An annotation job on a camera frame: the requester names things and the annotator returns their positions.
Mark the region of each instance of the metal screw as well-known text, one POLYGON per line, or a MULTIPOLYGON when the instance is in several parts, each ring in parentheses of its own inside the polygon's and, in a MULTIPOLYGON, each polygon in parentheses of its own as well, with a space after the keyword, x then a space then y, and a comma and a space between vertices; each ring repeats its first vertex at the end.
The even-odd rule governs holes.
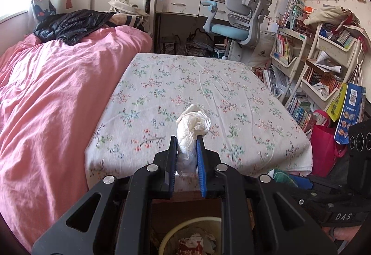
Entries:
POLYGON ((115 178, 112 175, 107 175, 103 179, 103 183, 105 184, 112 184, 115 181, 115 178))
POLYGON ((147 170, 150 171, 150 172, 157 171, 158 170, 158 166, 156 164, 149 164, 147 166, 147 170))
POLYGON ((227 171, 227 169, 228 169, 228 166, 226 164, 218 164, 216 166, 216 170, 218 171, 227 171))
POLYGON ((262 183, 269 183, 270 180, 271 180, 271 177, 267 174, 262 174, 260 177, 259 177, 259 180, 262 182, 262 183))

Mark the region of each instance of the blue seat cushion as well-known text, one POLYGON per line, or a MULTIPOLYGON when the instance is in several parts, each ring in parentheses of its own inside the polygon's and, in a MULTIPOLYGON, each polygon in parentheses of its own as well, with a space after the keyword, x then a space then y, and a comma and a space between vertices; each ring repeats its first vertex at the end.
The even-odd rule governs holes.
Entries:
POLYGON ((236 40, 245 40, 249 35, 249 31, 235 28, 234 26, 211 24, 210 29, 215 34, 236 40))

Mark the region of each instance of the qr code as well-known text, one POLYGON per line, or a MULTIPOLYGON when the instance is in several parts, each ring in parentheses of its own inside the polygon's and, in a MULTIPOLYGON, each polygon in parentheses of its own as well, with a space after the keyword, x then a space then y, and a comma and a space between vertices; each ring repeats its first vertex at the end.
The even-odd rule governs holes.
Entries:
POLYGON ((357 91, 354 89, 350 90, 349 104, 355 107, 355 100, 357 99, 357 91))

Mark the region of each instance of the blue paper bag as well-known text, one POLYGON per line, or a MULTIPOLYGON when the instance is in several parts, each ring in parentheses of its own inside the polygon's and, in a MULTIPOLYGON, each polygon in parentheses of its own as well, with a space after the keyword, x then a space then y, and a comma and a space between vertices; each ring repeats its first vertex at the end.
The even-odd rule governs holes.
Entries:
POLYGON ((339 144, 348 144, 349 127, 357 123, 362 106, 363 87, 349 82, 346 89, 346 96, 343 110, 335 132, 335 141, 339 144))

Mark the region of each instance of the bed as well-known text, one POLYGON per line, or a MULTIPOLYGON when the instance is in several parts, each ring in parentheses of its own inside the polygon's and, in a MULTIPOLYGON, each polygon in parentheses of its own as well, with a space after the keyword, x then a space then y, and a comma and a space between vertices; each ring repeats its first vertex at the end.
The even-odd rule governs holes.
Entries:
MULTIPOLYGON (((121 77, 85 151, 89 188, 108 174, 132 175, 168 149, 176 120, 190 104, 211 118, 205 147, 241 173, 254 176, 272 168, 310 173, 306 135, 243 63, 140 53, 121 77)), ((197 190, 196 175, 176 178, 176 192, 197 190)))
POLYGON ((118 26, 73 46, 31 34, 0 57, 0 213, 26 249, 88 191, 86 146, 130 61, 151 47, 118 26))

